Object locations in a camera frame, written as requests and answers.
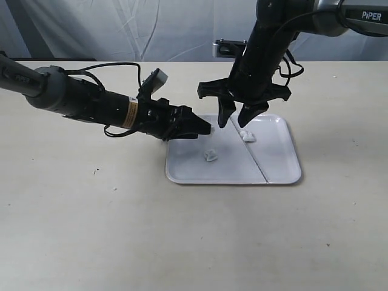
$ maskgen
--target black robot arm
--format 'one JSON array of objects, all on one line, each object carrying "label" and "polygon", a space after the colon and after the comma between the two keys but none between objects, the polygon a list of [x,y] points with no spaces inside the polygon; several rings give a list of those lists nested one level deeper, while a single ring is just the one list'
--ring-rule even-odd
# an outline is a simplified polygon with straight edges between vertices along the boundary
[{"label": "black robot arm", "polygon": [[[135,98],[107,91],[102,82],[89,71],[108,65],[135,65],[138,67],[139,92]],[[72,76],[83,75],[94,80]],[[167,80],[156,69],[144,81],[140,81],[140,66],[137,63],[108,63],[65,70],[50,66],[31,70],[4,55],[0,55],[0,88],[21,93],[32,106],[62,114],[63,117],[83,122],[104,125],[109,137],[123,137],[143,132],[158,139],[195,139],[209,135],[211,125],[196,116],[190,107],[174,106],[169,100],[153,100],[152,94]],[[113,134],[110,126],[127,129]]]},{"label": "black robot arm", "polygon": [[[257,20],[246,42],[214,43],[214,55],[235,58],[228,78],[202,82],[200,98],[216,96],[219,104],[218,124],[226,125],[236,110],[235,102],[243,103],[238,116],[241,127],[269,108],[269,101],[291,95],[290,78],[300,75],[289,45],[299,33],[336,37],[348,29],[367,36],[388,35],[388,2],[385,0],[258,0]],[[286,85],[272,82],[279,64],[285,60],[289,73]],[[290,64],[301,67],[291,73]]]}]

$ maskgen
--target beige table surface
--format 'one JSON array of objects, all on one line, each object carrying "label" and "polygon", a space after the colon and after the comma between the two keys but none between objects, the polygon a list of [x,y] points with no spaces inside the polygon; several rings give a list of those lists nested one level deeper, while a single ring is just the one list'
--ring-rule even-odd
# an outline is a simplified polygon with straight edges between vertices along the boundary
[{"label": "beige table surface", "polygon": [[[216,113],[196,88],[231,65],[146,63],[142,77],[159,67],[155,97]],[[0,290],[387,290],[388,63],[304,65],[269,110],[295,138],[291,187],[179,186],[162,142],[110,139],[0,90]],[[134,68],[95,73],[135,95]]]}]

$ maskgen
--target plastic tray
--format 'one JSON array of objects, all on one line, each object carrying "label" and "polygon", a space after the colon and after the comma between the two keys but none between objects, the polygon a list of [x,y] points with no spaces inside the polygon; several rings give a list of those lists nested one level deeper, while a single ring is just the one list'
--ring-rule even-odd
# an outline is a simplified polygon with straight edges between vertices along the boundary
[{"label": "plastic tray", "polygon": [[[177,139],[167,146],[166,175],[178,184],[294,184],[301,167],[287,123],[276,115],[259,115],[244,130],[257,142],[245,143],[233,115],[220,129],[217,115],[202,115],[213,133],[198,139]],[[206,150],[216,150],[218,159],[207,162]]]}]

